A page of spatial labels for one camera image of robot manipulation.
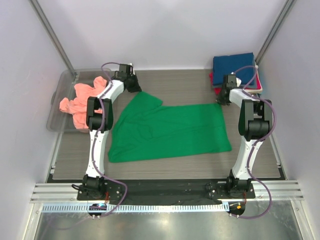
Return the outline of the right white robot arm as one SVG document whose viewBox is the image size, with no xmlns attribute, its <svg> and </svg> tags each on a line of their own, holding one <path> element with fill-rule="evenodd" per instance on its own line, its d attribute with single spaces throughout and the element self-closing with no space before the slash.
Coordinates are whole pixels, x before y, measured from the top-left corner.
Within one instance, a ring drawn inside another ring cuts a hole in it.
<svg viewBox="0 0 320 240">
<path fill-rule="evenodd" d="M 222 190 L 232 198 L 243 197 L 251 188 L 252 174 L 258 150 L 270 136 L 275 126 L 272 102 L 248 93 L 238 84 L 235 73 L 223 77 L 217 102 L 221 105 L 235 104 L 239 107 L 238 133 L 241 143 L 236 162 L 230 170 Z"/>
</svg>

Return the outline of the green t shirt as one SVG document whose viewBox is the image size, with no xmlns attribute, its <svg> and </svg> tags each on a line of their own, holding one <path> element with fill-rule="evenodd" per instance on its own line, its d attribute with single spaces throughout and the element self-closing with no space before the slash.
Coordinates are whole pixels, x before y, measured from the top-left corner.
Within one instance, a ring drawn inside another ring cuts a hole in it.
<svg viewBox="0 0 320 240">
<path fill-rule="evenodd" d="M 112 130 L 108 159 L 124 163 L 231 150 L 217 103 L 167 106 L 140 92 L 123 109 Z"/>
</svg>

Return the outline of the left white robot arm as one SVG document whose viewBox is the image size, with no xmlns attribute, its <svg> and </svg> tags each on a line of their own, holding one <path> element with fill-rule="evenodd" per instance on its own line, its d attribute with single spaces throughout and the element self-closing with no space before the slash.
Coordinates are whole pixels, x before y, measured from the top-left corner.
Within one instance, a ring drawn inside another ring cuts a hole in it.
<svg viewBox="0 0 320 240">
<path fill-rule="evenodd" d="M 90 136 L 89 160 L 79 192 L 102 195 L 105 185 L 106 141 L 114 123 L 113 103 L 124 92 L 141 92 L 132 63 L 107 62 L 101 66 L 106 75 L 106 87 L 97 96 L 87 99 L 86 124 Z"/>
</svg>

